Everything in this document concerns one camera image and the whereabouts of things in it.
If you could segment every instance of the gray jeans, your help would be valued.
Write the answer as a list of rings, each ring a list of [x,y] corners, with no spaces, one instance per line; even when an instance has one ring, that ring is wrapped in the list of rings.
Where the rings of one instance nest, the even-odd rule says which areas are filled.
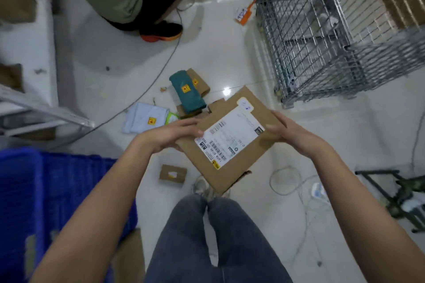
[[[211,264],[203,216],[215,230],[218,267]],[[153,252],[146,283],[280,282],[288,272],[258,227],[231,199],[207,203],[199,195],[184,197],[174,207]]]

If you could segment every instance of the yellow sticker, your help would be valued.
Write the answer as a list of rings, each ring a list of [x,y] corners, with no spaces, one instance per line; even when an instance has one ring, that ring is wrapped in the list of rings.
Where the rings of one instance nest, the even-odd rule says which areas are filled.
[[[155,125],[156,123],[156,118],[154,117],[150,117],[149,120],[147,121],[148,125]]]
[[[218,169],[220,169],[220,165],[215,161],[215,160],[213,160],[212,161],[212,165],[218,170]]]
[[[183,93],[187,93],[187,92],[190,91],[190,87],[188,86],[188,84],[182,86],[182,91],[183,91]]]

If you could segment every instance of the orange shoe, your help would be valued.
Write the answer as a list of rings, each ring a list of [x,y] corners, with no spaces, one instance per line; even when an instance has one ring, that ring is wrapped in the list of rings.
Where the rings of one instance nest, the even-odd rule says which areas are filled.
[[[183,26],[178,23],[162,21],[156,25],[139,30],[141,39],[149,43],[158,40],[172,41],[178,39],[183,33]]]

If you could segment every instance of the wire mesh cage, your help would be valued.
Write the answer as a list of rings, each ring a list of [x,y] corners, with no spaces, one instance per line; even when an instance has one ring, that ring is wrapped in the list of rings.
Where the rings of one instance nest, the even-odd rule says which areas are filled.
[[[424,0],[257,0],[281,102],[352,97],[425,62]]]

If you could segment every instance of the paper tag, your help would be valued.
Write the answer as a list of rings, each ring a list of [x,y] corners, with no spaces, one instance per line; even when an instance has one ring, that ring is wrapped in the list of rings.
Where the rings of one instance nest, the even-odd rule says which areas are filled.
[[[247,12],[247,8],[238,8],[238,12],[236,13],[235,19],[237,21],[241,21]]]
[[[249,101],[246,98],[240,98],[237,102],[236,102],[241,108],[243,108],[246,112],[251,113],[252,110],[254,109],[254,107],[252,106],[251,103],[249,103]]]
[[[218,170],[263,132],[257,119],[238,106],[205,130],[195,143]]]
[[[183,91],[183,93],[187,93],[187,92],[189,92],[189,91],[190,91],[190,87],[189,87],[189,85],[188,85],[188,84],[183,85],[183,86],[182,86],[182,91]]]
[[[154,117],[150,117],[149,120],[147,121],[148,125],[155,125],[156,123],[156,118]]]

